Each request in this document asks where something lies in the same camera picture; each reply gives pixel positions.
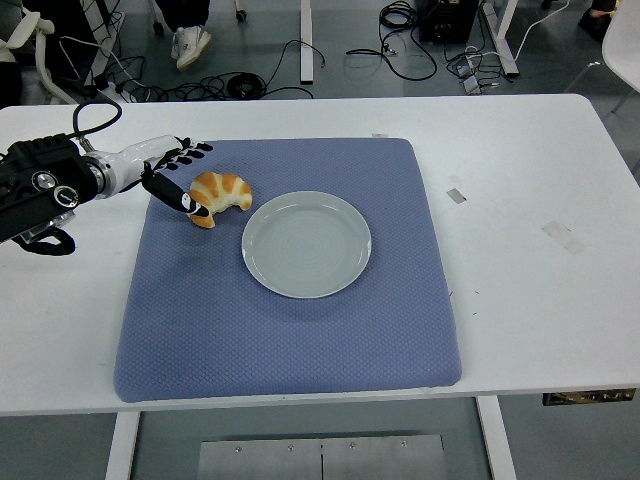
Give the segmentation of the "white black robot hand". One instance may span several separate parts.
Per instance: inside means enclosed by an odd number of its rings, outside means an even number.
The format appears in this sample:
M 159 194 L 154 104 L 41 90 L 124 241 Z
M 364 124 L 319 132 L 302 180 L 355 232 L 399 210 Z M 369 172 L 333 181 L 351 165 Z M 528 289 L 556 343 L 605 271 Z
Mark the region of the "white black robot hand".
M 212 146 L 190 138 L 165 135 L 127 147 L 119 153 L 105 154 L 103 198 L 130 190 L 141 184 L 152 196 L 179 212 L 207 217 L 209 209 L 192 198 L 163 173 L 201 159 Z

